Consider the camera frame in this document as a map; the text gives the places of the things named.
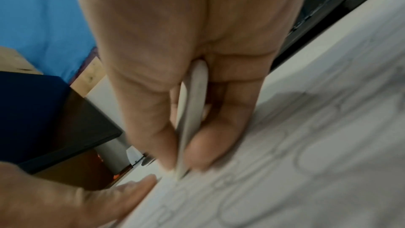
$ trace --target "white table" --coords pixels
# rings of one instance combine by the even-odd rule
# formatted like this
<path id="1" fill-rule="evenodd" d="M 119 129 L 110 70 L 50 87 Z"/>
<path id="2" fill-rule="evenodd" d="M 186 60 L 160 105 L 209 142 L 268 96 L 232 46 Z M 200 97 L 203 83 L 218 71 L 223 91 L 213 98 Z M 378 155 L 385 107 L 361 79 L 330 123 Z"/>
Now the white table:
<path id="1" fill-rule="evenodd" d="M 354 28 L 369 22 L 371 17 L 378 15 L 380 12 L 395 8 L 395 2 L 396 0 L 367 0 L 336 22 L 267 76 L 259 96 L 258 104 L 270 99 L 275 92 L 289 91 L 299 86 L 300 81 L 294 80 L 295 75 L 332 48 Z M 108 80 L 104 78 L 89 93 L 88 98 L 115 123 L 123 127 L 118 105 L 112 96 L 111 86 Z M 144 167 L 136 166 L 122 177 L 116 185 L 121 185 L 131 180 L 139 181 L 148 174 L 155 174 L 159 178 L 164 172 L 158 166 L 157 162 L 153 162 L 149 166 Z"/>

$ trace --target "pencil drawing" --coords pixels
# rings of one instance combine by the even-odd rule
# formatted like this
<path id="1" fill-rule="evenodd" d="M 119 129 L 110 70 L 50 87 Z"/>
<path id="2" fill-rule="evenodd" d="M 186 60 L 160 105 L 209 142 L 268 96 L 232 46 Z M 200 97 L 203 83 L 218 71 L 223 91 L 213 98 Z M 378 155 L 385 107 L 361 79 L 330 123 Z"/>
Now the pencil drawing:
<path id="1" fill-rule="evenodd" d="M 130 227 L 403 224 L 404 12 L 371 25 L 305 92 L 264 103 L 226 161 L 186 176 Z"/>

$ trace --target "blue fabric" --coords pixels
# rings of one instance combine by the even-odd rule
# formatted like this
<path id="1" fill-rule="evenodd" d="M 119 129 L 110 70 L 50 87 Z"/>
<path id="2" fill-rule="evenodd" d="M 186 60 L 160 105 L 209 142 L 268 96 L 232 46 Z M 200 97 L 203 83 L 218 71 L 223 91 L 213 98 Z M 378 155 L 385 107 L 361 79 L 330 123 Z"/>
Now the blue fabric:
<path id="1" fill-rule="evenodd" d="M 0 0 L 0 45 L 68 82 L 95 41 L 77 0 Z"/>

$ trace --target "hand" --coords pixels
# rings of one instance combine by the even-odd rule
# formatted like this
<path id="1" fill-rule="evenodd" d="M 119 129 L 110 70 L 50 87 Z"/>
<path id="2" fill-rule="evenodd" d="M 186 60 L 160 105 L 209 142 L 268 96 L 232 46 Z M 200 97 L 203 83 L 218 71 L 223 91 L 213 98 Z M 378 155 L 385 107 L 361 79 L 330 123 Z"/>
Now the hand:
<path id="1" fill-rule="evenodd" d="M 93 228 L 123 218 L 156 184 L 139 183 L 89 192 L 42 180 L 0 163 L 0 227 Z"/>
<path id="2" fill-rule="evenodd" d="M 120 103 L 129 141 L 173 168 L 170 123 L 190 62 L 208 63 L 209 114 L 185 151 L 205 169 L 243 132 L 303 0 L 79 0 Z"/>

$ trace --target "paper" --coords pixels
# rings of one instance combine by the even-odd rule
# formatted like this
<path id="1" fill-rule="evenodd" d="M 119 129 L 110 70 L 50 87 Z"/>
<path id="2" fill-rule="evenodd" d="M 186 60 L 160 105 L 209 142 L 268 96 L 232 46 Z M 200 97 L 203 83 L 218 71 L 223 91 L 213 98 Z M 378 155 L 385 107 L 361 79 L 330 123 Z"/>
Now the paper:
<path id="1" fill-rule="evenodd" d="M 213 169 L 163 178 L 117 227 L 402 227 L 403 14 L 346 37 L 302 72 L 320 73 L 306 87 L 259 106 Z"/>

